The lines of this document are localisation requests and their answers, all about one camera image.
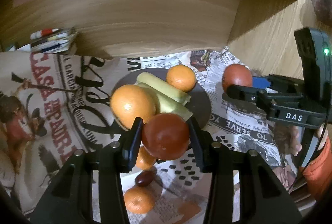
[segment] newspaper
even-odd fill
[[[29,216],[76,149],[100,150],[119,138],[122,129],[110,111],[109,98],[122,77],[138,69],[168,69],[179,64],[195,72],[198,83],[209,95],[212,114],[204,130],[231,150],[257,150],[284,186],[289,187],[296,169],[287,152],[279,152],[273,123],[255,105],[238,103],[223,94],[224,69],[229,64],[241,64],[228,47],[221,52],[197,50],[113,60],[16,51],[0,54],[0,180],[23,214]],[[211,177],[200,173],[192,149],[177,160],[158,161],[155,168],[157,177],[149,188],[155,194],[156,205],[146,215],[128,213],[130,222],[201,223]],[[236,221],[240,190],[238,173],[234,174]],[[124,191],[134,185],[136,175],[121,177]],[[98,180],[95,182],[93,215],[100,221]]]

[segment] paper stack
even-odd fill
[[[30,46],[32,52],[61,53],[72,49],[77,32],[74,28],[61,29],[54,34],[34,39]]]

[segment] orange sleeve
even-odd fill
[[[319,200],[324,191],[332,182],[332,152],[331,142],[327,138],[323,151],[305,169],[308,191],[316,200]]]

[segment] metal screw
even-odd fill
[[[256,157],[256,156],[258,156],[258,152],[257,152],[256,150],[254,150],[254,149],[250,149],[250,150],[248,151],[248,153],[249,153],[249,155],[251,155],[252,157]]]
[[[74,152],[74,155],[79,157],[80,155],[82,155],[84,153],[83,149],[77,149],[75,152]]]
[[[211,145],[212,145],[212,147],[215,148],[215,149],[221,147],[221,143],[219,143],[219,142],[213,142],[213,143],[211,143]]]
[[[120,146],[120,143],[118,141],[114,141],[110,143],[112,148],[118,148]]]

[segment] person's arm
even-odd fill
[[[316,136],[321,137],[323,125],[317,130]],[[290,128],[290,147],[292,154],[297,155],[301,151],[301,144],[298,143],[299,131],[297,127]],[[312,160],[308,167],[304,170],[303,176],[306,178],[308,191],[316,199],[319,200],[324,191],[332,182],[332,152],[331,143],[328,139],[328,131],[326,129],[321,144],[318,147],[320,153]]]
[[[329,139],[326,139],[319,156],[304,170],[303,176],[307,181],[309,193],[315,200],[319,200],[332,182],[332,152]]]

